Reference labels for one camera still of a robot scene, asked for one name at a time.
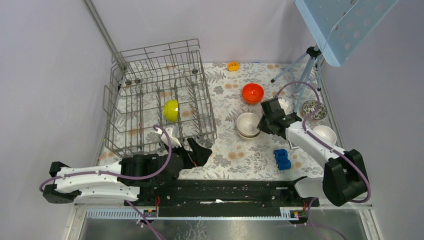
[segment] small orange object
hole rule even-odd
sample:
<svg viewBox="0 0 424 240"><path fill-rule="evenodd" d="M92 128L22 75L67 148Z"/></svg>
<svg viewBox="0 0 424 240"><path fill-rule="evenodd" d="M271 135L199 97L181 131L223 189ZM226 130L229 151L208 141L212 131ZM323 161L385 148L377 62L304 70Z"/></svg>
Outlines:
<svg viewBox="0 0 424 240"><path fill-rule="evenodd" d="M241 90L241 96L248 104L257 104L264 97L265 91L257 83L248 83Z"/></svg>
<svg viewBox="0 0 424 240"><path fill-rule="evenodd" d="M230 72L237 71L239 70L239 68L240 68L239 63L236 61L228 63L228 71Z"/></svg>

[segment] metal track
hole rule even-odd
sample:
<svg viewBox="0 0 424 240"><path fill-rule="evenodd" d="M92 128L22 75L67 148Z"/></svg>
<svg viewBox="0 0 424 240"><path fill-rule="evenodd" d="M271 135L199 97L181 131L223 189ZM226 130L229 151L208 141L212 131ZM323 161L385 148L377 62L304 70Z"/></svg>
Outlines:
<svg viewBox="0 0 424 240"><path fill-rule="evenodd" d="M150 208L138 208L143 211ZM148 220L284 220L284 221L297 221L298 218L290 217L290 210L280 208L281 216L236 216L236 217L202 217L202 216L179 216L179 217L147 217ZM140 215L132 208L126 209L112 209L112 208L93 208L88 209L87 218L91 219L130 219L138 220Z"/></svg>

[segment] wire dish rack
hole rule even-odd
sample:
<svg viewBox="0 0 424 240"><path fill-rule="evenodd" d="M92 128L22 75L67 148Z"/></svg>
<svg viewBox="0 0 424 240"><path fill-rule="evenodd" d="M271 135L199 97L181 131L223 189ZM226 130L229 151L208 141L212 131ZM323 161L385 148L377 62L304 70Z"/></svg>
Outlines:
<svg viewBox="0 0 424 240"><path fill-rule="evenodd" d="M106 148L122 158L164 151L156 124L173 127L183 145L190 137L213 145L217 128L199 49L199 40L190 39L112 55L110 83L103 90ZM179 103L177 122L163 116L164 104L173 99Z"/></svg>

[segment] tripod leg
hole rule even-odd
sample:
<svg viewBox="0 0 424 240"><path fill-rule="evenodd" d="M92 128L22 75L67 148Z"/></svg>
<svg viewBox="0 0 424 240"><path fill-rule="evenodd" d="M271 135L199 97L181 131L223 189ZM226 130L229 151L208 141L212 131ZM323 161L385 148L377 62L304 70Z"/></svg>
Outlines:
<svg viewBox="0 0 424 240"><path fill-rule="evenodd" d="M273 79L271 79L271 83L275 82L279 77L281 77L283 74L285 74L287 71L289 71L295 64L297 64L300 60L302 60L306 55L308 55L308 54L305 52L296 61L294 61L290 66L288 66L286 69L284 69L282 72L280 72L277 76L275 76Z"/></svg>
<svg viewBox="0 0 424 240"><path fill-rule="evenodd" d="M307 61L307 64L305 66L305 68L303 69L302 75L300 75L299 81L300 82L307 82L309 79L309 75L311 74L311 71L309 70L309 72L307 72L310 61L312 61L312 65L314 65L314 61L309 58L309 60ZM297 94L301 89L305 88L305 84L295 84L295 88L294 88L294 93Z"/></svg>
<svg viewBox="0 0 424 240"><path fill-rule="evenodd" d="M318 84L318 91L321 91L321 55L318 56L318 61L316 63L316 69L318 71L318 74L316 75L316 83Z"/></svg>
<svg viewBox="0 0 424 240"><path fill-rule="evenodd" d="M309 74L311 73L312 67L314 66L314 62L315 62L315 58L310 58L307 61L307 64L303 70L302 76L300 77L299 81L302 82L307 82L309 79ZM301 101L302 101L302 97L304 96L304 92L305 92L305 84L302 84L302 88L300 90L300 94L299 94L299 99L296 102L296 106L294 107L294 112L297 113L299 110L299 107L301 106Z"/></svg>

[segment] gray speckled bowl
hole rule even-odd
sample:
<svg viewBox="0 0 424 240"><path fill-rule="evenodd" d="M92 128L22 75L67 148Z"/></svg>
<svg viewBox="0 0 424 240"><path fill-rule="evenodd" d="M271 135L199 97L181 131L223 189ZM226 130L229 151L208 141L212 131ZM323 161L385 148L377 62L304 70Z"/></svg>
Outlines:
<svg viewBox="0 0 424 240"><path fill-rule="evenodd" d="M317 100L311 99L311 100L305 101L302 106L302 111L305 114L305 116L308 116L309 114L311 114L312 111L314 111L314 109L317 107L317 105L318 105ZM321 120L325 118L326 116L327 116L327 108L321 102L321 106L319 107L318 112L315 113L315 115L313 115L311 118L313 120Z"/></svg>

